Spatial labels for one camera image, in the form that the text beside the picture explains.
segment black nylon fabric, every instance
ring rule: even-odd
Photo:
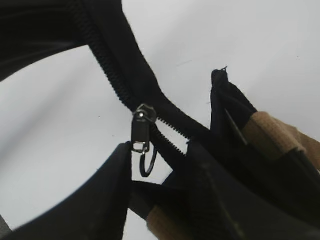
[[[121,144],[73,195],[4,240],[121,240],[132,189],[131,144]]]
[[[320,238],[318,228],[285,214],[250,192],[199,143],[189,144],[188,156],[188,159],[202,170],[202,175],[206,178],[199,183],[199,186],[209,184],[210,188],[206,190],[206,194],[212,192],[217,196],[217,202],[223,210],[224,222],[235,239],[316,240]],[[208,219],[206,215],[204,211],[199,218]]]
[[[10,227],[8,226],[6,221],[3,219],[3,217],[0,215],[0,239],[8,235],[10,232],[11,232]]]
[[[41,59],[85,45],[65,2],[0,2],[0,82]]]
[[[232,240],[232,231],[227,228],[217,193],[198,160],[190,142],[186,157],[185,181],[190,211],[190,228],[196,240]]]

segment zipper slider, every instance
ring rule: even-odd
[[[146,104],[141,104],[133,113],[131,142],[132,150],[145,154],[150,150],[150,124],[156,123],[155,109]]]
[[[150,166],[146,171],[146,153],[150,150],[150,124],[156,123],[156,120],[157,113],[155,109],[146,104],[141,104],[133,113],[131,133],[132,151],[141,154],[140,173],[143,178],[149,177],[156,162],[157,150],[154,148]]]

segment black fabric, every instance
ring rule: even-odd
[[[155,206],[160,207],[171,216],[176,216],[186,222],[189,220],[185,190],[147,182],[133,182],[130,209],[146,220]]]
[[[0,82],[41,59],[85,45],[64,2],[0,2]]]
[[[202,183],[210,185],[206,194],[211,191],[218,197],[225,224],[235,239],[236,236],[246,240],[320,238],[319,229],[285,214],[250,192],[229,175],[199,143],[189,144],[188,156],[188,159],[202,170],[202,175],[206,178]],[[204,211],[200,219],[207,219],[206,214]]]
[[[197,155],[198,152],[194,152],[193,144],[189,143],[185,163],[185,181],[193,238],[197,240],[234,239],[225,224],[217,193],[212,189],[211,180]]]
[[[212,72],[212,86],[211,106],[214,121],[211,120],[211,130],[218,123],[220,123],[219,125],[225,124],[224,119],[216,120],[217,118],[223,118],[224,110],[228,110],[238,128],[242,129],[251,116],[257,112],[255,107],[235,85],[229,82],[225,70],[214,70]],[[222,127],[222,130],[216,129],[215,131],[220,131],[222,136],[228,136],[228,129],[225,126]]]
[[[219,92],[221,89],[228,89],[228,75],[224,70],[218,71],[215,70],[212,72],[212,90],[210,95],[211,100],[211,125],[210,130],[213,133],[214,137],[221,139],[221,141],[226,144],[232,145],[234,143],[234,137],[232,130],[228,124],[228,119],[226,116],[226,110],[221,103]]]
[[[10,227],[8,226],[6,221],[3,219],[3,217],[0,215],[0,239],[8,235],[10,232],[11,232]]]
[[[121,240],[132,189],[131,144],[73,195],[5,240]]]

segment white background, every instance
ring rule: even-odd
[[[209,127],[211,72],[228,66],[260,111],[320,140],[320,1],[123,0],[123,8],[163,92],[189,116]],[[86,46],[0,83],[0,214],[9,226],[79,188],[130,140],[131,120]],[[185,151],[182,137],[160,129]],[[158,158],[147,181],[169,173]],[[154,236],[129,212],[124,239]]]

